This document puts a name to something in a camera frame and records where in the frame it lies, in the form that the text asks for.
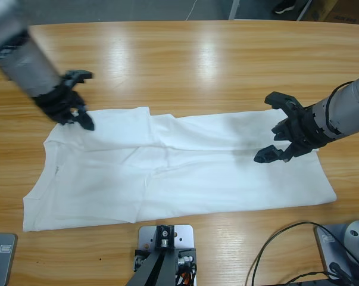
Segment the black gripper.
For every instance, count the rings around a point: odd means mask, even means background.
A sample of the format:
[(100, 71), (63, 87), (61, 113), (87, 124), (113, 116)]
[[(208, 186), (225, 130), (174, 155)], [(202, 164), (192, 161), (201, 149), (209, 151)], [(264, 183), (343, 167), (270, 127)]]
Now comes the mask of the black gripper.
[(288, 162), (334, 141), (324, 134), (323, 128), (317, 126), (312, 109), (302, 107), (295, 97), (271, 92), (264, 102), (287, 115), (272, 132), (276, 141), (289, 141), (290, 145), (285, 150), (277, 149), (274, 145), (259, 150), (254, 156), (256, 163)]
[(94, 131), (95, 124), (86, 112), (84, 100), (73, 90), (76, 84), (92, 78), (90, 71), (69, 70), (51, 92), (33, 97), (32, 100), (52, 121), (62, 125), (77, 122), (83, 129)]

